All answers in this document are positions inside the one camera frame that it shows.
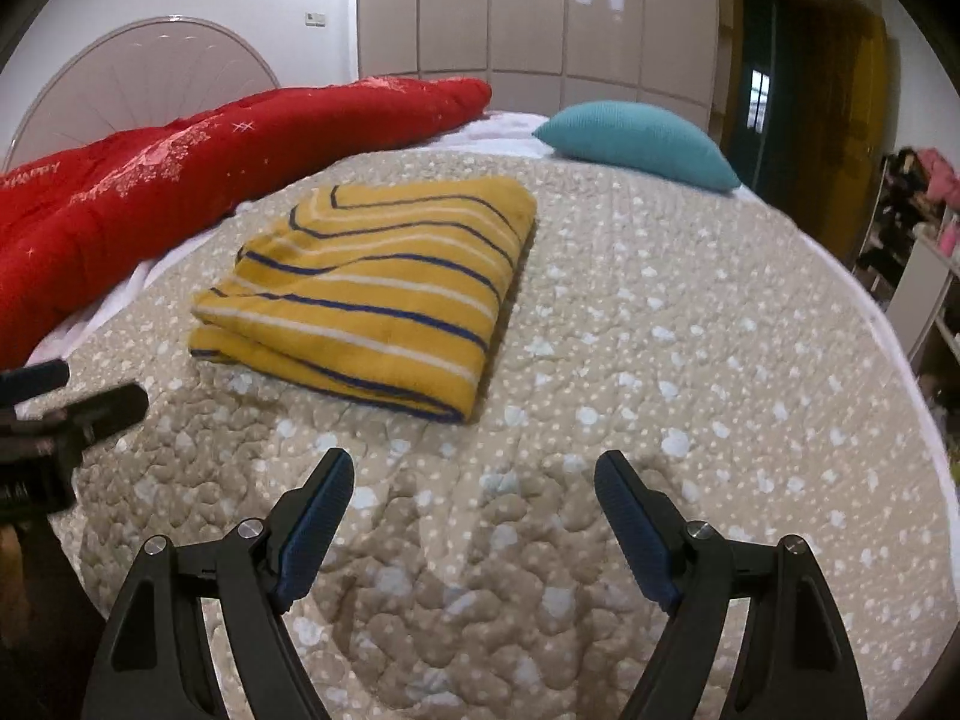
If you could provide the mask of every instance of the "window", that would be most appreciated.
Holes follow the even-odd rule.
[[[770,97],[770,76],[755,70],[750,80],[750,110],[747,112],[747,129],[763,131],[767,115],[767,98]]]

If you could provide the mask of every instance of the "blue stripe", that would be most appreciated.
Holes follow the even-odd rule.
[[[342,205],[337,202],[337,191],[339,189],[340,185],[338,184],[330,190],[330,207],[338,211],[361,211],[364,208],[385,208],[391,205],[413,205],[421,202],[433,202],[434,200],[469,200],[470,202],[480,203],[480,205],[484,206],[488,211],[496,214],[503,221],[503,223],[507,225],[507,229],[514,234],[518,244],[522,243],[520,240],[520,233],[514,229],[514,225],[510,224],[510,220],[508,220],[505,215],[501,214],[496,207],[483,199],[483,197],[477,197],[473,194],[431,194],[430,196],[426,197],[411,197],[411,199],[405,200],[384,200],[383,202],[370,203],[368,205]]]
[[[216,293],[216,295],[219,295],[220,298],[228,297],[228,295],[216,289],[215,287],[211,291]],[[394,317],[395,319],[410,319],[410,322],[416,322],[418,324],[426,325],[427,327],[432,327],[435,330],[449,333],[451,336],[464,338],[466,341],[475,343],[483,350],[484,354],[487,354],[487,344],[484,342],[483,338],[480,338],[476,333],[472,333],[467,330],[466,327],[460,327],[458,324],[451,324],[450,322],[444,322],[443,319],[431,317],[429,314],[420,314],[416,311],[403,311],[402,309],[386,308],[384,306],[371,306],[363,303],[340,303],[338,300],[306,298],[305,295],[295,295],[294,293],[278,295],[277,293],[258,292],[253,293],[253,295],[257,296],[258,298],[265,298],[267,300],[286,300],[289,303],[301,303],[302,305],[306,306],[320,306],[322,308],[332,308],[338,311],[356,311],[362,312],[363,314],[380,314],[383,317]]]
[[[217,351],[216,349],[190,349],[190,354],[193,357],[196,357],[200,360],[209,359],[212,357],[227,357],[228,359],[233,359],[229,355],[224,354],[223,352]],[[381,409],[396,410],[397,412],[409,413],[410,415],[420,416],[421,418],[433,419],[438,422],[462,422],[466,418],[459,410],[453,408],[448,403],[443,403],[443,401],[437,400],[430,397],[429,395],[424,395],[421,392],[410,391],[409,389],[402,389],[399,386],[390,386],[387,384],[381,384],[381,382],[368,382],[364,379],[357,379],[353,376],[347,376],[344,373],[338,373],[335,370],[330,370],[329,368],[322,367],[321,365],[313,365],[312,362],[306,362],[306,360],[299,360],[296,357],[290,357],[285,355],[290,360],[298,362],[300,365],[315,370],[316,372],[326,376],[334,381],[339,381],[343,384],[348,384],[349,386],[356,386],[357,389],[368,389],[371,392],[380,392],[381,394],[391,395],[394,397],[402,397],[408,400],[411,400],[415,403],[422,403],[426,406],[433,406],[438,409],[440,413],[426,412],[426,410],[415,409],[412,406],[405,406],[400,403],[384,403],[383,401],[376,400],[373,398],[363,398],[357,395],[347,395],[342,392],[333,391],[333,389],[324,389],[320,386],[309,386],[302,384],[301,382],[291,381],[290,379],[284,379],[282,376],[273,376],[275,379],[280,379],[281,381],[287,381],[290,384],[297,386],[302,386],[304,389],[310,389],[314,392],[319,392],[324,395],[332,395],[334,397],[344,398],[347,400],[352,400],[356,403],[361,403],[365,406],[379,406]]]
[[[459,223],[459,221],[432,221],[432,220],[404,221],[403,223],[400,223],[400,224],[389,224],[386,227],[367,227],[366,229],[363,229],[363,230],[346,230],[344,232],[339,232],[339,233],[322,233],[322,232],[317,232],[317,230],[313,230],[309,227],[304,227],[304,225],[296,221],[296,209],[298,208],[299,206],[295,205],[293,208],[290,209],[290,218],[289,218],[290,228],[296,230],[296,232],[305,233],[306,235],[309,235],[311,238],[316,238],[318,241],[328,241],[331,238],[348,238],[355,235],[368,235],[371,233],[378,233],[378,232],[390,232],[391,230],[403,230],[410,227],[454,227],[458,230],[463,230],[464,232],[469,233],[474,238],[477,238],[477,240],[479,241],[483,241],[488,247],[491,247],[493,251],[495,251],[497,254],[503,257],[503,259],[507,261],[507,264],[511,268],[514,266],[514,260],[510,255],[507,254],[507,252],[502,250],[502,248],[498,247],[498,245],[496,245],[483,233],[478,232],[477,230],[474,230],[468,224],[461,224]]]
[[[428,265],[436,265],[439,268],[445,268],[449,271],[457,271],[458,274],[464,274],[472,279],[476,279],[485,287],[487,287],[496,296],[498,301],[502,301],[500,293],[498,293],[496,287],[493,285],[493,282],[491,282],[487,276],[479,274],[476,271],[472,271],[471,269],[460,265],[459,263],[440,259],[440,257],[426,257],[421,254],[378,254],[368,257],[358,257],[355,260],[350,260],[349,262],[340,265],[330,266],[329,268],[302,268],[299,265],[287,265],[286,263],[282,263],[267,257],[264,254],[260,254],[257,251],[245,251],[243,257],[245,259],[253,260],[261,265],[265,265],[267,268],[272,268],[275,271],[284,271],[287,274],[296,274],[300,276],[319,276],[321,274],[329,274],[330,271],[336,271],[336,269],[344,268],[347,265],[353,265],[354,263],[359,262],[380,262],[383,260],[409,260],[411,262],[421,262]]]

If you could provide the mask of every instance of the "teal pillow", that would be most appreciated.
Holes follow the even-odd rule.
[[[701,189],[731,191],[741,183],[706,132],[656,105],[571,105],[541,124],[534,137],[564,156],[634,167]]]

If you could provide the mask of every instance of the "red comforter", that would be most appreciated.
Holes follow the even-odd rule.
[[[278,89],[0,175],[0,370],[142,260],[304,175],[476,119],[475,79]]]

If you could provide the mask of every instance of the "doorway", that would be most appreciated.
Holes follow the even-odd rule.
[[[886,110],[886,32],[861,8],[743,0],[728,160],[842,262],[870,214]]]

